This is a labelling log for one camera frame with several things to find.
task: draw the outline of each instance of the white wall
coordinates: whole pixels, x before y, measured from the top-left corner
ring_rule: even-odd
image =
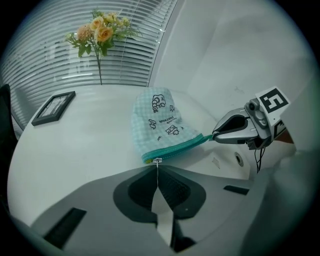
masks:
[[[188,93],[218,121],[272,86],[293,101],[316,69],[304,37],[271,1],[185,0],[154,86]],[[241,149],[256,168],[254,152]],[[294,152],[294,145],[275,141],[262,167]]]
[[[166,30],[169,32],[168,42],[166,45],[164,40],[161,42],[159,53],[163,51],[163,54],[157,55],[157,58],[161,58],[156,60],[160,64],[158,68],[153,68],[152,76],[156,77],[154,84],[150,82],[149,86],[187,92],[218,25],[225,1],[179,0],[177,5],[181,2],[183,4],[178,17],[172,17],[173,29]]]

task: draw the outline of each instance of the black picture frame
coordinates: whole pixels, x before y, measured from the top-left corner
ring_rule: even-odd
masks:
[[[42,114],[42,112],[47,108],[47,106],[52,102],[52,100],[54,98],[62,97],[62,96],[65,96],[65,95],[67,95],[66,100],[64,101],[64,103],[62,105],[60,105],[56,109],[56,111],[53,114],[46,115],[46,116],[40,116]],[[38,126],[38,125],[43,125],[43,124],[47,124],[47,123],[58,121],[61,118],[61,116],[64,113],[64,111],[67,108],[67,106],[69,105],[69,103],[71,102],[71,100],[75,96],[76,96],[76,92],[75,91],[69,91],[69,92],[64,92],[64,93],[60,93],[60,94],[57,94],[57,95],[53,95],[46,102],[46,104],[42,106],[42,108],[36,114],[35,118],[32,120],[31,124],[33,126]]]

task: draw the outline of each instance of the picture frame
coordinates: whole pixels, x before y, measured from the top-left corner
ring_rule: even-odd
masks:
[[[31,124],[33,126],[38,126],[58,121],[75,96],[75,91],[53,95],[46,104],[42,106]]]

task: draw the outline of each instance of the light blue checkered pouch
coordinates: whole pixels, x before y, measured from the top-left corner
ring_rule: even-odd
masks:
[[[184,123],[170,91],[162,87],[148,88],[137,97],[131,125],[133,143],[146,164],[178,155],[212,137]]]

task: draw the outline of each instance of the zipper pull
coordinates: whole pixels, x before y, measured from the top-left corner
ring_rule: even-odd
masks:
[[[153,159],[153,163],[156,164],[156,168],[158,169],[158,164],[162,163],[162,158],[155,158]]]

